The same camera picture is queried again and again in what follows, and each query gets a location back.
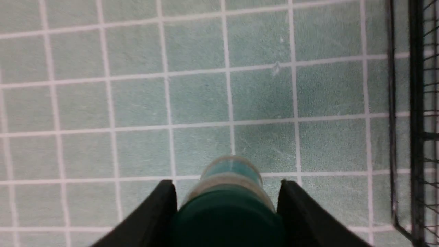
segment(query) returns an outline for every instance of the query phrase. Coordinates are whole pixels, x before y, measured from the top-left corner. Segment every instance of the wire rack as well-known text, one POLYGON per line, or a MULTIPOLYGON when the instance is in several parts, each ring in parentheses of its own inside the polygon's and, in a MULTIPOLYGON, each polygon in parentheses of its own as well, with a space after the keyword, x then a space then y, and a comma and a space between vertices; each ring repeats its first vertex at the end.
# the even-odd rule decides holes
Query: wire rack
POLYGON ((417 247, 439 245, 438 4, 409 0, 411 225, 403 226, 398 220, 394 2, 387 0, 392 222, 417 247))

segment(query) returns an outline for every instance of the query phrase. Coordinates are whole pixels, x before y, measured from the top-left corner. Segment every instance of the grout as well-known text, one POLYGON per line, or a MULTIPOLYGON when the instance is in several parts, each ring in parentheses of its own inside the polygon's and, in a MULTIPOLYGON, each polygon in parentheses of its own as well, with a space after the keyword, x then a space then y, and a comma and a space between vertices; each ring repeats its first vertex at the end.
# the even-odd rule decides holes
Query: grout
MULTIPOLYGON (((50 98, 53 110, 53 118, 54 118, 54 132, 56 139, 56 150, 57 150, 57 161, 58 161, 58 169, 60 176, 60 186, 61 186, 61 205, 64 215, 65 227, 70 226, 70 215, 67 204, 67 189, 65 183, 65 166, 64 166, 64 154, 63 154, 63 145, 60 130, 60 118, 59 118, 59 109, 58 109, 58 98, 56 93, 54 81, 54 61, 52 58, 52 48, 50 46, 50 37, 48 34, 49 25, 47 21, 47 12, 46 12, 46 2, 45 0, 40 0, 40 15, 41 15, 41 25, 42 25, 42 34, 44 39, 44 50, 46 55, 46 64, 47 64, 47 74, 50 80, 50 98)), ((65 231, 65 241, 66 247, 70 247, 72 245, 72 240, 69 231, 65 231)))
MULTIPOLYGON (((401 58, 408 57, 408 54, 399 53, 397 54, 401 58)), ((371 59, 386 59, 387 55, 367 55, 366 58, 368 60, 371 59)), ((327 59, 318 59, 318 60, 310 60, 310 61, 296 61, 296 66, 311 66, 311 65, 320 65, 320 64, 328 64, 335 62, 349 62, 349 61, 362 61, 364 56, 351 56, 351 57, 341 57, 341 58, 327 58, 327 59)), ((159 78, 159 77, 171 77, 171 76, 186 76, 186 75, 198 75, 198 74, 208 74, 208 73, 226 73, 226 72, 238 72, 238 71, 248 71, 248 70, 257 70, 257 69, 271 69, 273 68, 273 64, 268 65, 251 65, 251 66, 240 66, 240 67, 232 67, 232 68, 219 68, 219 69, 197 69, 197 70, 187 70, 187 71, 175 71, 175 72, 167 72, 167 73, 152 73, 152 74, 134 74, 134 75, 123 75, 123 76, 107 76, 107 77, 91 77, 91 78, 75 78, 75 79, 64 79, 64 80, 49 80, 49 81, 36 81, 36 82, 23 82, 23 83, 14 83, 14 84, 2 84, 0 87, 2 88, 23 88, 23 87, 43 87, 50 86, 52 84, 55 85, 64 85, 64 84, 77 84, 77 83, 93 83, 93 82, 103 82, 106 80, 114 81, 114 80, 132 80, 132 79, 148 79, 148 78, 159 78)), ((280 67, 291 67, 292 63, 280 63, 280 67)))
POLYGON ((104 13, 102 10, 102 1, 96 0, 96 8, 97 15, 99 19, 99 24, 101 28, 99 29, 99 36, 101 40, 101 52, 102 52, 102 61, 104 63, 104 73, 105 73, 105 88, 107 93, 107 103, 108 103, 108 117, 110 122, 110 137, 111 137, 111 150, 112 150, 112 159, 113 159, 113 172, 115 178, 115 197, 116 197, 116 209, 117 209, 117 219, 119 222, 123 220, 123 212, 122 212, 122 200, 120 195, 120 182, 119 182, 119 157, 117 154, 117 139, 116 133, 114 131, 115 128, 115 116, 114 116, 114 104, 113 104, 113 92, 112 85, 110 81, 110 62, 108 60, 108 49, 107 49, 107 37, 105 34, 105 29, 103 28, 104 24, 104 13))
POLYGON ((171 176, 172 180, 175 182, 176 176, 176 166, 175 166, 175 151, 174 151, 174 130, 172 126, 172 110, 171 110, 171 99, 169 95, 169 74, 168 74, 168 56, 166 54, 166 40, 165 40, 165 27, 163 25, 162 16, 162 1, 156 0, 157 5, 157 15, 158 15, 158 29, 160 34, 160 47, 162 53, 162 66, 163 66, 163 77, 165 83, 165 99, 166 99, 166 110, 168 116, 167 129, 169 130, 169 153, 171 159, 171 176))
MULTIPOLYGON (((389 170, 373 171, 373 175, 389 174, 389 170)), ((398 174, 408 174, 409 169, 398 169, 398 174)), ((297 172, 262 172, 264 178, 276 177, 295 177, 297 172)), ((368 176, 369 171, 308 171, 301 172, 301 176, 368 176)), ((147 177, 122 177, 117 180, 120 182, 135 181, 161 181, 174 179, 178 180, 196 180, 200 179, 200 175, 184 175, 184 176, 147 176, 147 177)), ((0 185, 36 185, 36 184, 57 184, 57 183, 95 183, 95 182, 115 182, 116 178, 66 178, 66 179, 40 179, 40 180, 6 180, 0 181, 0 185)))
POLYGON ((296 172, 297 183, 302 186, 302 161, 300 156, 300 136, 299 136, 299 110, 297 103, 297 81, 296 81, 296 51, 294 39, 294 20, 293 20, 293 1, 288 0, 288 25, 290 32, 290 56, 291 56, 291 88, 293 99, 293 121, 294 121, 294 138, 296 152, 296 172))
POLYGON ((369 93, 367 88, 367 35, 365 0, 360 0, 361 51, 363 67, 363 98, 366 124, 366 161, 367 161, 367 208, 369 213, 369 244, 374 245, 374 201, 373 201, 373 165, 371 143, 371 116, 369 109, 369 93))
MULTIPOLYGON (((388 117, 387 113, 371 113, 370 118, 384 118, 388 117)), ((399 112, 397 116, 409 116, 408 112, 399 112)), ((262 120, 243 120, 233 121, 232 124, 236 125, 252 125, 252 124, 280 124, 280 123, 294 123, 298 122, 312 122, 312 121, 334 121, 334 120, 354 120, 365 119, 365 114, 355 115, 335 115, 335 116, 317 116, 317 117, 299 117, 284 118, 284 119, 262 119, 262 120)), ((168 125, 150 125, 150 126, 137 126, 137 127, 114 127, 111 128, 99 128, 99 129, 78 129, 78 130, 59 130, 59 131, 33 131, 33 132, 16 132, 16 133, 0 133, 1 137, 28 137, 28 136, 45 136, 56 134, 88 134, 88 133, 107 133, 111 131, 123 132, 123 131, 149 131, 149 130, 163 130, 163 129, 177 129, 177 128, 196 128, 196 127, 220 127, 229 126, 230 122, 210 122, 210 123, 182 123, 182 124, 168 124, 168 125)))
POLYGON ((229 106, 229 124, 230 124, 230 152, 232 155, 236 154, 235 150, 235 128, 233 125, 233 103, 232 103, 232 86, 230 79, 230 57, 229 57, 229 41, 227 34, 227 20, 226 20, 226 1, 221 0, 221 22, 223 25, 223 40, 224 40, 224 61, 226 70, 226 85, 227 85, 227 103, 229 106))
MULTIPOLYGON (((0 84, 2 83, 2 70, 0 67, 0 84)), ((6 112, 6 106, 5 106, 5 100, 4 100, 4 94, 3 90, 0 89, 0 117, 1 117, 1 129, 2 133, 8 132, 8 126, 7 126, 7 112, 6 112)), ((4 153, 4 161, 6 165, 6 174, 7 174, 7 180, 10 182, 14 181, 14 171, 13 171, 13 165, 12 165, 12 155, 11 155, 11 146, 9 143, 9 138, 4 137, 3 138, 3 153, 4 153)), ((8 192, 9 192, 9 208, 11 210, 11 222, 13 227, 18 227, 18 211, 17 211, 17 203, 15 199, 15 185, 10 184, 8 185, 8 192)), ((13 243, 14 247, 20 247, 20 239, 18 237, 17 231, 14 231, 13 233, 13 243)))

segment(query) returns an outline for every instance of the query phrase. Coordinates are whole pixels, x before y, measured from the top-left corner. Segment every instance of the teal tile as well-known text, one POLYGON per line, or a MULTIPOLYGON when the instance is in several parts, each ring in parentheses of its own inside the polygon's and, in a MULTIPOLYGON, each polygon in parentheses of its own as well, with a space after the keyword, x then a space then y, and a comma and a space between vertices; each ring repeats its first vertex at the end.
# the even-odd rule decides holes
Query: teal tile
POLYGON ((299 124, 302 171, 365 171, 364 119, 299 124))
POLYGON ((290 62, 288 12, 227 17, 230 66, 290 62))
MULTIPOLYGON (((389 169, 389 120, 371 119, 372 164, 374 170, 389 169)), ((408 117, 396 120, 396 161, 398 168, 410 166, 410 124, 408 117)))
MULTIPOLYGON (((385 1, 366 0, 366 36, 368 54, 387 53, 387 27, 385 1)), ((395 45, 396 52, 408 51, 409 18, 408 1, 395 1, 395 45)))
POLYGON ((184 202, 186 195, 193 189, 193 187, 198 183, 198 179, 192 180, 178 180, 176 182, 176 193, 177 193, 177 204, 178 208, 184 202))
POLYGON ((221 18, 165 22, 169 71, 224 67, 221 18))
POLYGON ((55 136, 10 138, 14 179, 59 179, 55 136))
POLYGON ((229 120, 224 73, 173 76, 169 96, 173 124, 229 120))
POLYGON ((255 7, 265 7, 265 6, 275 6, 287 4, 287 0, 226 0, 226 9, 237 10, 237 9, 247 9, 255 7))
POLYGON ((16 185, 15 203, 19 226, 65 226, 60 184, 16 185))
POLYGON ((72 247, 89 247, 105 234, 106 232, 70 232, 72 247))
POLYGON ((66 178, 114 177, 110 133, 62 136, 66 178))
POLYGON ((41 29, 38 0, 0 2, 0 33, 14 33, 41 29))
POLYGON ((127 181, 120 183, 123 216, 131 214, 151 194, 160 181, 127 181))
POLYGON ((19 232, 20 245, 24 247, 59 247, 65 246, 64 232, 19 232))
POLYGON ((396 230, 374 233, 375 247, 411 247, 412 243, 396 230))
POLYGON ((221 11, 220 0, 162 0, 164 16, 192 15, 221 11))
POLYGON ((117 127, 168 123, 163 78, 112 82, 117 127))
POLYGON ((294 125, 273 123, 235 126, 235 149, 260 172, 296 170, 294 125))
POLYGON ((297 61, 361 54, 359 2, 298 8, 293 16, 297 61))
POLYGON ((52 34, 50 39, 56 79, 104 75, 98 30, 52 34))
MULTIPOLYGON (((408 174, 398 174, 398 218, 401 225, 410 224, 410 178, 408 174)), ((391 225, 390 176, 374 175, 374 226, 391 225)))
POLYGON ((49 87, 4 89, 9 132, 52 131, 49 87))
POLYGON ((104 82, 59 85, 56 90, 61 129, 109 127, 104 82))
POLYGON ((369 225, 366 176, 305 176, 302 183, 302 188, 342 224, 369 225))
POLYGON ((2 83, 47 80, 46 53, 42 36, 0 40, 0 50, 2 83))
POLYGON ((109 227, 118 222, 112 182, 67 184, 67 204, 71 226, 109 227))
POLYGON ((121 177, 170 176, 168 130, 117 133, 121 177))
POLYGON ((2 247, 14 247, 13 232, 0 232, 0 245, 2 247))
POLYGON ((277 201, 279 199, 279 190, 281 189, 281 181, 286 179, 288 181, 297 181, 296 177, 271 177, 262 178, 264 183, 264 191, 273 202, 274 208, 277 208, 277 201))
POLYGON ((155 0, 103 0, 105 22, 123 22, 157 17, 155 0))
POLYGON ((114 76, 163 71, 158 25, 107 29, 108 59, 114 76))
POLYGON ((0 139, 0 181, 7 180, 6 160, 3 152, 3 138, 0 139))
MULTIPOLYGON (((389 111, 387 60, 369 60, 367 62, 367 89, 369 110, 371 113, 389 111)), ((396 110, 409 110, 409 60, 396 60, 396 110)))
POLYGON ((0 185, 0 198, 2 198, 2 200, 0 200, 0 227, 12 226, 9 186, 0 185))
POLYGON ((95 0, 46 0, 49 28, 97 24, 95 0))
POLYGON ((230 80, 234 120, 293 117, 290 68, 232 72, 230 80))
POLYGON ((177 175, 200 175, 214 159, 230 155, 230 129, 224 127, 174 130, 177 175))
POLYGON ((299 116, 364 113, 361 62, 337 62, 297 68, 299 116))

